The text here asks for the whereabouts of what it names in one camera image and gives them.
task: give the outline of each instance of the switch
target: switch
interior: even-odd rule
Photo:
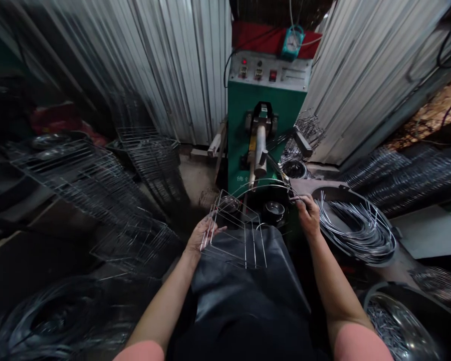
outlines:
[[[247,77],[247,67],[242,66],[239,68],[239,78],[246,78]]]
[[[259,68],[256,69],[256,73],[254,75],[254,78],[256,80],[260,80],[262,78],[262,69],[259,69]]]
[[[269,81],[275,82],[277,78],[277,70],[271,70],[269,73]]]

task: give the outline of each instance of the black apron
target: black apron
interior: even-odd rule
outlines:
[[[201,258],[191,284],[195,323],[174,341],[167,358],[328,359],[312,347],[311,310],[281,233],[267,227],[263,238],[267,268],[261,270]]]

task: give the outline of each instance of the metal sheet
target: metal sheet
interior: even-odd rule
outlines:
[[[14,32],[31,71],[91,109],[132,92],[161,133],[203,145],[227,113],[226,0],[0,0],[0,37],[17,54]]]
[[[437,24],[450,6],[451,0],[338,2],[302,107],[326,129],[311,161],[341,164],[431,74],[448,32]],[[444,53],[450,50],[451,39]]]

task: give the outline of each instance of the forearm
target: forearm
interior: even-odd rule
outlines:
[[[199,252],[188,248],[184,251],[175,269],[145,310],[126,346],[152,340],[166,352],[199,260]]]
[[[326,311],[331,345],[340,327],[348,322],[359,323],[374,331],[336,258],[320,232],[308,236],[314,274]]]

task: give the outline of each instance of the control panel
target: control panel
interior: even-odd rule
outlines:
[[[272,54],[239,51],[232,55],[229,81],[307,93],[311,72],[312,60],[288,62]]]

